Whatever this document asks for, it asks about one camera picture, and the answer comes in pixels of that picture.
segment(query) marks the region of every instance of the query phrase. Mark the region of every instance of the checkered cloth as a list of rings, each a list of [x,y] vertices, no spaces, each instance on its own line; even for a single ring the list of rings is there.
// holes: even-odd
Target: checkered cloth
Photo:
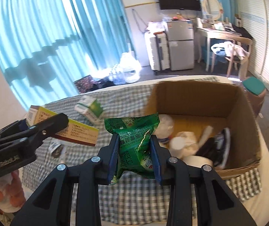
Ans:
[[[96,92],[89,95],[101,103],[105,118],[129,117],[144,115],[144,106],[152,92],[153,85],[126,87],[114,91]],[[81,114],[74,111],[81,96],[66,98],[46,105],[51,111],[63,112],[69,118],[85,124],[91,123]],[[109,144],[111,134],[104,124],[100,129],[95,147],[82,145],[66,146],[64,162],[68,166],[81,164],[98,154],[99,149]],[[37,160],[23,169],[22,182],[31,190],[35,190],[47,175],[58,165],[60,158],[53,158],[48,147],[54,142],[62,142],[48,138],[37,149]],[[237,178],[226,181],[235,195],[245,201],[261,191],[258,169],[253,169]],[[72,210],[75,210],[77,184],[74,187]],[[196,200],[192,193],[193,217],[196,217]],[[102,221],[115,224],[146,224],[166,221],[169,209],[170,187],[160,187],[154,179],[145,179],[132,172],[125,172],[119,182],[112,186],[99,186],[99,203]]]

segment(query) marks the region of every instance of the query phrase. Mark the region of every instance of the green medicine sachet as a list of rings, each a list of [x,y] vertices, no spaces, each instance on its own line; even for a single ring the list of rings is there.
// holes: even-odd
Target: green medicine sachet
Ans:
[[[149,140],[159,125],[158,113],[143,117],[105,119],[104,124],[108,132],[119,134],[120,137],[117,171],[111,184],[115,184],[124,171],[154,178]]]

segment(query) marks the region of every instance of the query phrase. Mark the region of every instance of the silver screw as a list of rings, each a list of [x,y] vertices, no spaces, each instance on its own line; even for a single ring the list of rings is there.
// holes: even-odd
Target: silver screw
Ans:
[[[171,163],[176,163],[178,159],[176,157],[170,157],[168,161]]]
[[[209,166],[209,165],[204,165],[204,166],[203,166],[203,170],[205,170],[205,171],[209,172],[209,171],[211,171],[211,170],[212,170],[212,167],[211,167],[211,166]]]
[[[101,160],[101,158],[98,157],[98,156],[94,156],[94,157],[92,158],[92,162],[99,162],[100,160]]]
[[[64,164],[59,164],[59,165],[57,166],[57,169],[58,169],[59,171],[63,171],[65,168],[66,168],[66,166],[65,166]]]

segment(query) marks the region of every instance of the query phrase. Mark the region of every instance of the white bed sheet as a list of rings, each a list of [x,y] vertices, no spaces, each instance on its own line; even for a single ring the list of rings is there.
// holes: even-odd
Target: white bed sheet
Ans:
[[[111,91],[116,89],[121,89],[125,87],[130,86],[138,86],[138,85],[149,85],[149,84],[155,84],[160,81],[180,81],[180,80],[189,80],[189,79],[200,79],[200,78],[207,78],[211,76],[176,76],[171,78],[164,78],[164,79],[157,79],[157,80],[150,80],[150,81],[144,81],[144,82],[138,82],[128,85],[121,85],[121,86],[113,86],[108,87],[105,89],[96,90],[95,92],[102,92],[102,91]],[[226,77],[221,76],[215,76],[219,79],[222,83],[232,83],[232,81],[228,80]],[[253,198],[243,202],[242,204],[245,206],[245,208],[248,210],[248,212],[251,214],[255,222],[257,223],[257,226],[265,226],[269,221],[269,151],[267,149],[265,140],[262,136],[261,130],[258,127],[259,130],[259,139],[261,144],[261,152],[262,152],[262,159],[261,163],[259,165],[259,173],[262,183],[262,192]],[[23,186],[26,198],[28,198],[32,191],[25,186]],[[71,215],[71,225],[73,225],[75,214],[72,213]],[[116,224],[108,223],[108,222],[102,222],[103,226],[114,226]],[[148,226],[163,226],[166,225],[165,222],[155,222],[147,224]]]

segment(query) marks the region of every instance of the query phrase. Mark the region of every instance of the blue decorative border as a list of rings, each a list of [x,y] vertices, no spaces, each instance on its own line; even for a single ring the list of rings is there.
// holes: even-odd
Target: blue decorative border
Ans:
[[[258,22],[260,24],[264,24],[264,18],[261,18],[261,17],[256,16],[256,15],[240,12],[240,16],[241,16],[241,18],[249,19],[249,20]]]

